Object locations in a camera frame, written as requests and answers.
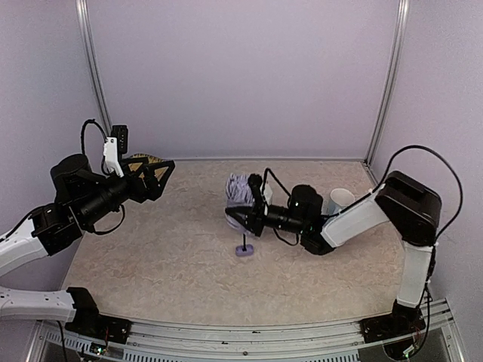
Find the aluminium frame post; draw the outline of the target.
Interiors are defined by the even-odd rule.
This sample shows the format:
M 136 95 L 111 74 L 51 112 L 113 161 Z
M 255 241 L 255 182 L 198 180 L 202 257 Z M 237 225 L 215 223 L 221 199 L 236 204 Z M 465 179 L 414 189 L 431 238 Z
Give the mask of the aluminium frame post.
M 383 135 L 383 129 L 386 123 L 387 113 L 389 111 L 389 106 L 392 100 L 392 94 L 397 79 L 398 66 L 400 63 L 401 53 L 404 44 L 410 3 L 411 2 L 409 0 L 401 0 L 398 2 L 395 31 L 392 40 L 392 49 L 389 57 L 389 67 L 386 73 L 386 80 L 383 87 L 382 98 L 377 111 L 376 123 L 374 125 L 371 141 L 369 143 L 369 147 L 365 156 L 365 164 L 368 167 L 372 167 L 372 164 L 374 163 L 377 149 Z
M 88 12 L 88 2 L 86 0 L 76 0 L 75 9 L 78 17 L 84 52 L 88 64 L 88 72 L 91 85 L 94 91 L 97 108 L 100 115 L 100 123 L 103 129 L 110 133 L 112 130 L 112 122 L 109 117 L 109 111 L 106 104 L 106 98 L 103 91 L 103 85 L 100 77 L 100 70 L 97 65 L 97 57 L 95 52 L 94 37 L 91 29 L 90 17 Z

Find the light blue mug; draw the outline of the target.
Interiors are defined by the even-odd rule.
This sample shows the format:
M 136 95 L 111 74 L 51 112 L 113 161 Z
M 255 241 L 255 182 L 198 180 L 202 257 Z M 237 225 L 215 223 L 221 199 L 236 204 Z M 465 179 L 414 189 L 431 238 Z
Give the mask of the light blue mug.
M 355 196 L 348 189 L 335 188 L 329 194 L 328 214 L 339 213 L 355 201 Z

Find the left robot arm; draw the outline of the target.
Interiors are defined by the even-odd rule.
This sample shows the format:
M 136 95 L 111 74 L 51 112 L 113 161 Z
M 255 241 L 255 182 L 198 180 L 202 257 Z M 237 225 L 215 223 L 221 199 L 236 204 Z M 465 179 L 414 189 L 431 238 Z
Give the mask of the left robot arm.
M 126 214 L 128 200 L 142 204 L 158 200 L 174 172 L 175 163 L 149 155 L 127 157 L 128 129 L 114 126 L 102 132 L 102 173 L 92 171 L 86 148 L 51 168 L 54 201 L 29 211 L 1 236 L 1 273 L 37 259 L 54 256 L 83 234 L 104 236 L 97 222 L 110 213 Z M 97 305 L 83 287 L 58 291 L 1 289 L 1 317 L 12 320 L 48 320 L 78 324 L 96 320 Z

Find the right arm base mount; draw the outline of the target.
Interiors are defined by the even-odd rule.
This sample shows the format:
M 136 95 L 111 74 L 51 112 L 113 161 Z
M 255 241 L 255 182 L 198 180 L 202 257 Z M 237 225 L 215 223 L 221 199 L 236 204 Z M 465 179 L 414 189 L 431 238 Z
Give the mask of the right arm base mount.
M 426 322 L 422 317 L 411 320 L 405 316 L 385 314 L 360 321 L 361 334 L 365 343 L 379 342 L 424 330 Z

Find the lavender folding umbrella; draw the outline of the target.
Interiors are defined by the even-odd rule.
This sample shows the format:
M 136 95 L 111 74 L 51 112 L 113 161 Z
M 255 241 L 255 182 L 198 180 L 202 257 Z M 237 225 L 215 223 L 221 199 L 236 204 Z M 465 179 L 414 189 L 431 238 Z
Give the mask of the lavender folding umbrella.
M 254 198 L 248 186 L 248 177 L 247 174 L 234 173 L 229 176 L 225 189 L 226 207 L 251 206 L 254 204 Z M 231 226 L 229 223 L 228 225 L 242 236 L 242 244 L 235 248 L 236 256 L 252 255 L 254 253 L 254 247 L 252 244 L 246 242 L 247 235 L 251 235 L 251 233 L 245 229 L 245 226 Z

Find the yellow woven mat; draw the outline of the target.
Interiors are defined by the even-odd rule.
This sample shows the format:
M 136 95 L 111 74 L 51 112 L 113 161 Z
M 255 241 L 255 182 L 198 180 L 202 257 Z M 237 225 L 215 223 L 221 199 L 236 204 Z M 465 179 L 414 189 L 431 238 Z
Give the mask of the yellow woven mat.
M 162 158 L 136 153 L 124 159 L 127 171 L 134 173 L 143 179 L 148 176 L 154 176 L 160 179 L 161 176 L 169 169 L 170 163 Z

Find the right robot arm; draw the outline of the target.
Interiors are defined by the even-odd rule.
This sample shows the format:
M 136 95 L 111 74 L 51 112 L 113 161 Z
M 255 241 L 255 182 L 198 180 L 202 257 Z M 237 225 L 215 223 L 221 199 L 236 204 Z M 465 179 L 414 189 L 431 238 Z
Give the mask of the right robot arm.
M 231 162 L 226 186 L 231 226 L 258 236 L 266 227 L 289 231 L 309 258 L 296 258 L 296 275 L 268 273 L 249 284 L 235 278 L 238 292 L 223 308 L 234 325 L 298 324 L 362 318 L 388 311 L 406 313 L 420 304 L 432 279 L 439 196 L 403 173 L 392 172 L 349 210 L 321 215 L 322 197 L 308 186 L 289 191 L 289 205 L 271 204 L 263 179 L 252 191 L 248 177 L 267 170 L 261 160 Z

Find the right aluminium frame post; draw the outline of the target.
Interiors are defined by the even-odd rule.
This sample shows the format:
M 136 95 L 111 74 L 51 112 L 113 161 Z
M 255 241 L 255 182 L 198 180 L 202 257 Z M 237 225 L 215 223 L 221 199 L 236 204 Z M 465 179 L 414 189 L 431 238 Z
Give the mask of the right aluminium frame post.
M 371 141 L 369 143 L 369 147 L 365 156 L 365 164 L 368 167 L 372 167 L 372 164 L 374 163 L 377 149 L 383 135 L 383 129 L 386 123 L 387 113 L 389 111 L 389 106 L 392 100 L 392 94 L 397 79 L 398 66 L 400 63 L 401 53 L 404 44 L 410 3 L 411 2 L 409 0 L 401 0 L 398 2 L 395 31 L 392 40 L 392 49 L 389 57 L 389 67 L 386 73 L 386 80 L 383 87 L 382 98 L 377 111 L 376 123 L 374 125 Z

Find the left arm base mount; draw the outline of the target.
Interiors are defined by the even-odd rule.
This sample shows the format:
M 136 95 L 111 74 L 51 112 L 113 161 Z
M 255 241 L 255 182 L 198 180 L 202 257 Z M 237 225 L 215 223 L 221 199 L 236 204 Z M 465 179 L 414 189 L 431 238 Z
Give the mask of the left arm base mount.
M 95 316 L 75 317 L 72 322 L 65 323 L 68 331 L 104 342 L 125 345 L 131 331 L 132 322 L 128 319 L 111 317 L 103 314 Z

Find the front aluminium rail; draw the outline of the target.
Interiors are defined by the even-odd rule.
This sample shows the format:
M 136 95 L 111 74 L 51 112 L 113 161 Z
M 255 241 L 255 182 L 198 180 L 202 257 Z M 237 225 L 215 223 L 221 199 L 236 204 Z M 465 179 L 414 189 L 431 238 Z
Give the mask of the front aluminium rail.
M 124 343 L 38 322 L 27 361 L 379 361 L 384 348 L 422 333 L 366 342 L 358 319 L 261 327 L 133 320 Z

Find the left aluminium frame post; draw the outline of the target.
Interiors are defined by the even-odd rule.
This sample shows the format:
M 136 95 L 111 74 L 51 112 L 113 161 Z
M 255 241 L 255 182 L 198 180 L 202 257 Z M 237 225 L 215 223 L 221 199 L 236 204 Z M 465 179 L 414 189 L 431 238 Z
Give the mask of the left aluminium frame post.
M 84 52 L 88 64 L 88 72 L 91 85 L 94 91 L 97 108 L 100 115 L 100 123 L 103 129 L 110 133 L 112 130 L 112 122 L 109 117 L 109 111 L 106 104 L 106 98 L 103 91 L 103 85 L 100 77 L 100 70 L 97 65 L 97 57 L 95 52 L 94 37 L 91 29 L 90 17 L 88 12 L 88 2 L 86 0 L 76 0 L 75 9 L 78 17 Z

